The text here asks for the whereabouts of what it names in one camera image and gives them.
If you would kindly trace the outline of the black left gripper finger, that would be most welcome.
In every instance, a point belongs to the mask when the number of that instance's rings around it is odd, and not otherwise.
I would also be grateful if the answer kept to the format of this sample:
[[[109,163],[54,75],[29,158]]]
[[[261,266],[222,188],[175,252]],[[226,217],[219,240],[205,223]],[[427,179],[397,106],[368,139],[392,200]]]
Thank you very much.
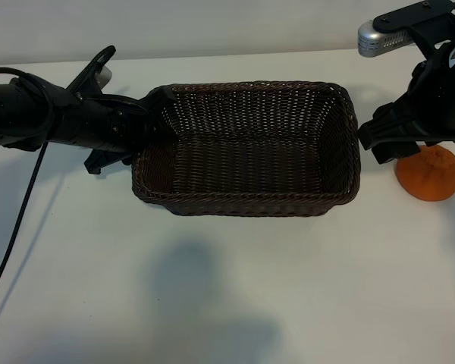
[[[177,140],[177,134],[169,123],[168,116],[165,111],[155,111],[153,113],[152,122],[152,138],[155,141],[161,140]]]

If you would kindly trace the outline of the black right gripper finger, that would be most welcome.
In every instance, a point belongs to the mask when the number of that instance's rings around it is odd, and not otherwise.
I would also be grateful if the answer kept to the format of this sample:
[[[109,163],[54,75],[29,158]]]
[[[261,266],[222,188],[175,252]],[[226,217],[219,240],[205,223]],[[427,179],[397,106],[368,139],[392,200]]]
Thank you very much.
[[[397,144],[396,143],[379,143],[371,148],[375,160],[380,165],[386,164],[397,158]]]
[[[420,153],[420,147],[415,141],[391,142],[391,158],[407,158]]]

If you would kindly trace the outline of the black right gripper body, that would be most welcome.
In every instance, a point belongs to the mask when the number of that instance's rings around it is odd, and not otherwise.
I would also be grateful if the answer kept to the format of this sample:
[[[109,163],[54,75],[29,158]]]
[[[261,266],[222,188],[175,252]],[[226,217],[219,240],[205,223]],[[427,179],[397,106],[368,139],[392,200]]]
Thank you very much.
[[[417,64],[407,91],[358,130],[365,150],[379,143],[455,142],[455,41]]]

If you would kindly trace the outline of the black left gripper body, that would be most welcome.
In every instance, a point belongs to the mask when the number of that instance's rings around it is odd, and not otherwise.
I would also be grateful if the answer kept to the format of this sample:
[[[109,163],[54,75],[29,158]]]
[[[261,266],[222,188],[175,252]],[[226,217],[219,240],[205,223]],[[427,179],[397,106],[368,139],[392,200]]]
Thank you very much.
[[[129,165],[155,141],[153,113],[174,104],[170,87],[160,86],[141,99],[119,95],[86,95],[76,107],[63,111],[60,142],[92,150],[84,162],[90,174],[100,174],[116,162]]]

